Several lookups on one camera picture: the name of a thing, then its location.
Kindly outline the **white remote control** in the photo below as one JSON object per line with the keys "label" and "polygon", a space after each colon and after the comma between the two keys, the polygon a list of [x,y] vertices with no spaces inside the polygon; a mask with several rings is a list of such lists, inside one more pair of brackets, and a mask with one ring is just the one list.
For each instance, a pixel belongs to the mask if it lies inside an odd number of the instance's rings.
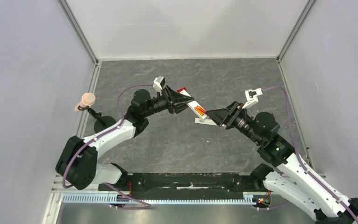
{"label": "white remote control", "polygon": [[205,112],[205,115],[202,116],[202,117],[196,112],[195,108],[196,108],[197,106],[201,106],[196,100],[193,100],[193,101],[191,101],[190,103],[187,103],[187,106],[196,114],[196,116],[197,116],[198,118],[203,119],[203,120],[205,120],[205,119],[208,118],[208,116],[206,115],[206,112]]}

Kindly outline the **white remote battery cover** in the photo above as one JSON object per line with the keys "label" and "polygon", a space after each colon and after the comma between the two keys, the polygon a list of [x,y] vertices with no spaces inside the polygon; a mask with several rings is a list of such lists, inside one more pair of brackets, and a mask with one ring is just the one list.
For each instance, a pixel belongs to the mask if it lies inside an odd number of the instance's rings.
{"label": "white remote battery cover", "polygon": [[211,119],[205,119],[205,120],[203,120],[203,119],[200,119],[200,118],[195,118],[195,119],[194,119],[194,122],[195,122],[196,124],[204,124],[204,125],[217,126],[217,124],[216,124],[214,121],[212,121]]}

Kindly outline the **orange battery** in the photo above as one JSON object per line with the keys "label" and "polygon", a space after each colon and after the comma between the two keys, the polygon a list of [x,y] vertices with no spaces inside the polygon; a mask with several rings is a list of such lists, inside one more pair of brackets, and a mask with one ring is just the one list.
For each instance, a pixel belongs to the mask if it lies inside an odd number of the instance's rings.
{"label": "orange battery", "polygon": [[205,115],[205,113],[201,113],[201,112],[199,112],[199,111],[197,111],[197,110],[196,110],[196,112],[197,112],[201,117]]}

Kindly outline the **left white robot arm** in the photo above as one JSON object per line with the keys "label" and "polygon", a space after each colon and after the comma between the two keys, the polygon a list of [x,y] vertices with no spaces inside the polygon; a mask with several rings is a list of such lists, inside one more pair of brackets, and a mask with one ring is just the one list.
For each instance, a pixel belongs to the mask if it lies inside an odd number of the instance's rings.
{"label": "left white robot arm", "polygon": [[105,128],[86,138],[74,135],[68,139],[55,167],[62,176],[63,188],[83,190],[92,183],[107,182],[115,190],[125,189],[128,179],[118,166],[98,164],[97,160],[118,144],[141,134],[149,124],[149,116],[164,110],[178,114],[194,101],[190,95],[174,91],[169,86],[153,98],[143,85],[139,88],[117,123],[106,123]]}

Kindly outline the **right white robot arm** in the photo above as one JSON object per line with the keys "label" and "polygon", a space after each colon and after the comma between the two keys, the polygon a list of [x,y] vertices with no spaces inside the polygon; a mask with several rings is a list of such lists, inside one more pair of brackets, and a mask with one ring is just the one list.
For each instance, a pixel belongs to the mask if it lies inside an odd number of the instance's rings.
{"label": "right white robot arm", "polygon": [[255,190],[273,191],[305,212],[316,224],[358,224],[358,198],[349,198],[329,185],[278,134],[274,115],[247,114],[242,103],[234,101],[222,109],[208,110],[207,116],[218,126],[236,128],[257,146],[265,160],[251,173]]}

